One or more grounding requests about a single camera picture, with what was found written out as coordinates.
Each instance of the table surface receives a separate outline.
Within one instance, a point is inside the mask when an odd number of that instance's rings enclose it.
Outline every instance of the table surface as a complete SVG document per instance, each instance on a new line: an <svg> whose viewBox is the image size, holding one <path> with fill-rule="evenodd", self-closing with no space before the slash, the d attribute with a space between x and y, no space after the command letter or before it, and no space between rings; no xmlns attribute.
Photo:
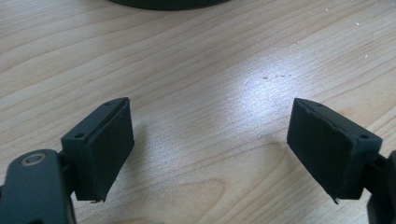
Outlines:
<svg viewBox="0 0 396 224"><path fill-rule="evenodd" d="M368 223L286 143L293 98L396 149L394 0L232 0L150 11L105 0L0 2L0 181L105 101L131 99L135 147L78 223Z"/></svg>

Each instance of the wooden table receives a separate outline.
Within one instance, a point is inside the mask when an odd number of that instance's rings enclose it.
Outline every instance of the wooden table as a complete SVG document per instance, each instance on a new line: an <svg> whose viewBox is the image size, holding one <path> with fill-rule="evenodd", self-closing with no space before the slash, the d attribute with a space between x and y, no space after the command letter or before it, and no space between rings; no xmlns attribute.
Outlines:
<svg viewBox="0 0 396 224"><path fill-rule="evenodd" d="M0 182L127 96L136 145L105 203L74 200L79 223L367 223L370 194L334 204L286 133L300 97L396 149L395 13L394 0L3 0Z"/></svg>

